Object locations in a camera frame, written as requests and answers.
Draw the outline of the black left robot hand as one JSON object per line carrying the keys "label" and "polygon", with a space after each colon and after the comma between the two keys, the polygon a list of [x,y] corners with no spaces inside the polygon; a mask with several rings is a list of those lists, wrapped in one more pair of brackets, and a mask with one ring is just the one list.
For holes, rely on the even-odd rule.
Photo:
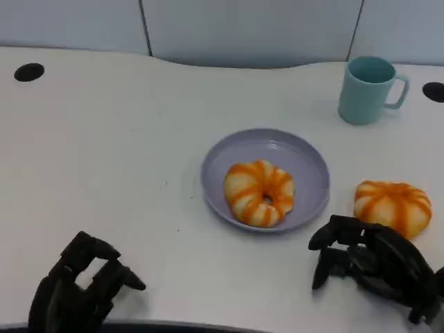
{"label": "black left robot hand", "polygon": [[[38,285],[28,315],[29,332],[97,332],[122,287],[143,291],[146,284],[119,258],[108,242],[80,231]],[[82,288],[76,278],[94,259],[106,263]]]}

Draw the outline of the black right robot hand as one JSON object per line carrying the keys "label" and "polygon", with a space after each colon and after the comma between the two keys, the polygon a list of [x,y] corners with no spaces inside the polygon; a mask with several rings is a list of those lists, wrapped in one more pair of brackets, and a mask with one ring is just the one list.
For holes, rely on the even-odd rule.
{"label": "black right robot hand", "polygon": [[408,319],[431,325],[443,309],[443,270],[434,271],[399,232],[351,216],[331,215],[309,240],[319,251],[312,290],[330,276],[350,277],[362,289],[410,309]]}

